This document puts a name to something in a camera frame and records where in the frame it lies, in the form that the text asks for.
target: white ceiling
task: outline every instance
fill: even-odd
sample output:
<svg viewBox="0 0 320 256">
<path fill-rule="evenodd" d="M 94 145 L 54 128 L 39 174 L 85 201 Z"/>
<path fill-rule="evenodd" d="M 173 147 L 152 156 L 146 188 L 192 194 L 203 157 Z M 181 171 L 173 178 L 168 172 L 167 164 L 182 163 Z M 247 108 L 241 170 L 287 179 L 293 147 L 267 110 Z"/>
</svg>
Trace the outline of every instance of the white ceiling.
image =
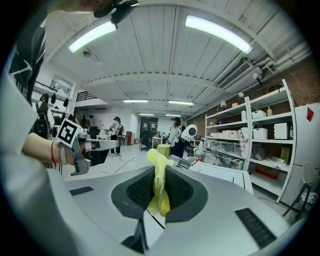
<svg viewBox="0 0 320 256">
<path fill-rule="evenodd" d="M 66 76 L 81 81 L 84 90 L 111 105 L 125 99 L 149 100 L 135 104 L 139 113 L 192 116 L 236 93 L 207 86 L 235 58 L 274 61 L 303 38 L 286 15 L 268 0 L 140 0 L 140 6 L 118 24 L 115 32 L 91 42 L 91 58 L 84 47 L 71 53 L 77 33 L 105 22 L 88 14 L 56 12 L 46 21 L 46 62 Z M 222 39 L 185 27 L 194 15 L 233 31 L 253 46 L 246 55 Z M 167 101 L 194 102 L 192 108 Z"/>
</svg>

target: railing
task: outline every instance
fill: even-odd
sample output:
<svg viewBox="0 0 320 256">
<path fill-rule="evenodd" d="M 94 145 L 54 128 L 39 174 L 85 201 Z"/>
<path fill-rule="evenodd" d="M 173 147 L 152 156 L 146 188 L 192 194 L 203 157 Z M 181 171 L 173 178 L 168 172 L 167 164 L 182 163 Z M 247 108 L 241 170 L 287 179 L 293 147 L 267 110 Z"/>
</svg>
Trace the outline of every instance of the railing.
<svg viewBox="0 0 320 256">
<path fill-rule="evenodd" d="M 83 91 L 78 93 L 76 97 L 76 102 L 92 100 L 92 99 L 97 99 L 97 97 L 87 91 Z"/>
<path fill-rule="evenodd" d="M 81 119 L 82 119 L 81 115 L 76 110 L 76 108 L 74 108 L 74 111 L 73 111 L 73 122 L 75 122 L 78 125 L 81 125 Z"/>
<path fill-rule="evenodd" d="M 47 86 L 47 85 L 43 84 L 42 82 L 38 82 L 38 81 L 35 81 L 35 82 L 36 82 L 37 84 L 41 85 L 41 86 L 47 87 L 48 89 L 50 89 L 50 90 L 52 90 L 52 91 L 57 92 L 57 90 L 56 90 L 56 89 L 54 89 L 54 88 L 52 88 L 52 87 L 49 87 L 49 86 Z"/>
</svg>

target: floor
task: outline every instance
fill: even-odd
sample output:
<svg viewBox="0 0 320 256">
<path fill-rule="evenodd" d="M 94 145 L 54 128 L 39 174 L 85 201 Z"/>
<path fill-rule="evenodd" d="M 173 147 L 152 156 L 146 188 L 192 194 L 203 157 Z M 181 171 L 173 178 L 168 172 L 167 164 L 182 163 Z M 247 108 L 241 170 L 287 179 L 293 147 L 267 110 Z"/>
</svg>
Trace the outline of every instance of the floor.
<svg viewBox="0 0 320 256">
<path fill-rule="evenodd" d="M 146 150 L 140 151 L 139 145 L 123 146 L 121 148 L 121 156 L 117 154 L 108 154 L 105 162 L 96 166 L 92 166 L 89 172 L 85 175 L 71 176 L 70 174 L 75 171 L 74 166 L 67 165 L 63 167 L 63 178 L 64 181 L 75 181 L 75 180 L 85 180 L 93 179 L 99 177 L 110 176 L 114 174 L 126 173 L 138 168 L 145 166 L 151 166 L 152 164 L 147 159 Z M 286 209 L 287 205 L 283 203 L 275 203 L 277 196 L 260 188 L 256 185 L 253 186 L 254 196 L 259 198 L 263 203 L 268 205 L 270 208 L 274 209 L 279 215 L 282 215 Z M 290 211 L 284 219 L 292 225 L 296 219 L 296 212 Z"/>
</svg>

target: white refrigerator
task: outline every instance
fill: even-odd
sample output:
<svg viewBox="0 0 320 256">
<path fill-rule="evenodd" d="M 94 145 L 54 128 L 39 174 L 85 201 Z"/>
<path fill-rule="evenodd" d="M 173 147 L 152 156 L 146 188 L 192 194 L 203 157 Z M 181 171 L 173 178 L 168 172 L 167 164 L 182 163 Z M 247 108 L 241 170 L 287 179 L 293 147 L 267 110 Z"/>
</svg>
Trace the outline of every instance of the white refrigerator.
<svg viewBox="0 0 320 256">
<path fill-rule="evenodd" d="M 307 120 L 308 108 L 313 111 L 311 122 Z M 296 149 L 293 167 L 288 184 L 280 199 L 291 205 L 298 196 L 302 186 L 303 165 L 311 161 L 320 173 L 320 103 L 295 107 Z"/>
</svg>

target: red bracelet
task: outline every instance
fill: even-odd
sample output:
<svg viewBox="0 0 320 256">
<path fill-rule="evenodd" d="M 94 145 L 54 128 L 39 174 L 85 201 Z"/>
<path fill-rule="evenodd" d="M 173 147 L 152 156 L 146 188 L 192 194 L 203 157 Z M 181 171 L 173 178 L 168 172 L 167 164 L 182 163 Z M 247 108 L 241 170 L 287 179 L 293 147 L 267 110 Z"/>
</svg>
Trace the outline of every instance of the red bracelet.
<svg viewBox="0 0 320 256">
<path fill-rule="evenodd" d="M 52 158 L 52 162 L 54 163 L 54 168 L 57 169 L 57 163 L 55 161 L 55 158 L 54 158 L 54 152 L 53 152 L 53 145 L 54 145 L 54 141 L 52 142 L 51 144 L 51 158 Z"/>
</svg>

